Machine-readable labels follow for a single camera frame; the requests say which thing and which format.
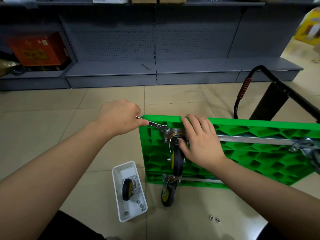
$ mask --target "wrench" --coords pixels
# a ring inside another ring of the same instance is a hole
[[[154,123],[152,121],[149,121],[149,125],[152,126],[152,127],[155,127],[157,128],[160,132],[164,132],[164,130],[166,129],[169,129],[169,127],[167,125],[162,125],[162,124],[157,124],[157,123]]]

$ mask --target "caster wheel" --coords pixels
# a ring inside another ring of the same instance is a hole
[[[175,193],[174,187],[172,185],[168,184],[165,196],[163,196],[162,192],[161,192],[161,201],[162,201],[163,206],[165,206],[165,207],[172,206],[172,204],[174,203],[174,193]]]
[[[171,166],[173,169],[174,176],[177,176],[177,177],[182,176],[183,165],[184,165],[184,153],[182,152],[180,147],[177,145],[174,147],[174,150],[172,152],[172,158],[171,158]]]
[[[131,179],[127,178],[124,181],[123,187],[122,187],[122,199],[124,201],[130,200],[130,198],[132,196],[132,186],[133,186],[133,183],[132,183]]]

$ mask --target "white tray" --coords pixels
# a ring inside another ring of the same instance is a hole
[[[137,166],[134,161],[127,162],[125,164],[116,166],[112,169],[113,185],[115,191],[115,198],[118,207],[118,216],[120,222],[126,222],[132,218],[146,213],[148,205],[143,193],[141,181],[139,178]],[[130,200],[124,201],[122,199],[122,187],[125,179],[133,179],[137,183],[137,187],[134,190],[134,195]]]

